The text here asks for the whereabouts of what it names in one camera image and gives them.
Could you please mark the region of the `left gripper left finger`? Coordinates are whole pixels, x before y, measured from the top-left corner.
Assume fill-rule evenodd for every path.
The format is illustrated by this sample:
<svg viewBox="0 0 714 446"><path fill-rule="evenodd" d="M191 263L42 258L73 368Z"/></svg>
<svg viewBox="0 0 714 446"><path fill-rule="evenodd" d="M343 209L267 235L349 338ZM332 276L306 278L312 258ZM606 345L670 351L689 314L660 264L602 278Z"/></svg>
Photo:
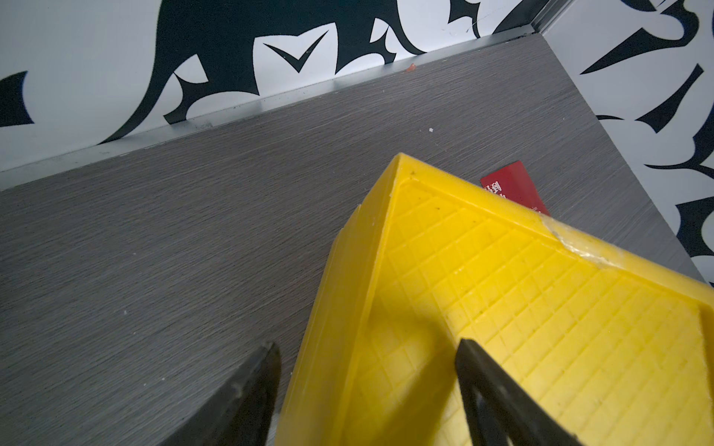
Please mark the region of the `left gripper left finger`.
<svg viewBox="0 0 714 446"><path fill-rule="evenodd" d="M278 345L255 349L164 445L264 445L281 377Z"/></svg>

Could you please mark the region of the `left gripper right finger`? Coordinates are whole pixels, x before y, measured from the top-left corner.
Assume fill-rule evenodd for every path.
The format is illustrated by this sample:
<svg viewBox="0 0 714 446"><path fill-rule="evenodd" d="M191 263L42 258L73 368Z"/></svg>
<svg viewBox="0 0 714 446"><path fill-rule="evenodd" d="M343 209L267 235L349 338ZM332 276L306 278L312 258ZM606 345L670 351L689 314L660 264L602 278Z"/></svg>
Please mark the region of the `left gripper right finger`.
<svg viewBox="0 0 714 446"><path fill-rule="evenodd" d="M578 445L474 340L462 338L455 368L474 445Z"/></svg>

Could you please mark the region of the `yellow plastic drawer cabinet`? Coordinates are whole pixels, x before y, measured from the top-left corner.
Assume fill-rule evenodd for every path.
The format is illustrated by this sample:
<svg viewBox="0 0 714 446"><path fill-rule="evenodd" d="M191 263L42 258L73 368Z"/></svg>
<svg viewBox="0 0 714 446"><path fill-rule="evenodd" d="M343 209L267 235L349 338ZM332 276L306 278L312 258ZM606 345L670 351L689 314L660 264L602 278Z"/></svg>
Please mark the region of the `yellow plastic drawer cabinet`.
<svg viewBox="0 0 714 446"><path fill-rule="evenodd" d="M710 286L396 155L334 241L279 445L468 445L476 341L586 445L713 442Z"/></svg>

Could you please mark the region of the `red postcard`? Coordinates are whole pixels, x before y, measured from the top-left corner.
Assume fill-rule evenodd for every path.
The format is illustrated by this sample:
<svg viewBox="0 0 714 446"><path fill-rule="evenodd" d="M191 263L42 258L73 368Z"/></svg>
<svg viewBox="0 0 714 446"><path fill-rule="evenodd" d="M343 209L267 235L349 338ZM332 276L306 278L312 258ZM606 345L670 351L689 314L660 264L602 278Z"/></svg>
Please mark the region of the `red postcard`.
<svg viewBox="0 0 714 446"><path fill-rule="evenodd" d="M521 161L498 169L481 178L480 182L481 186L490 193L550 216L550 212L544 205L533 180Z"/></svg>

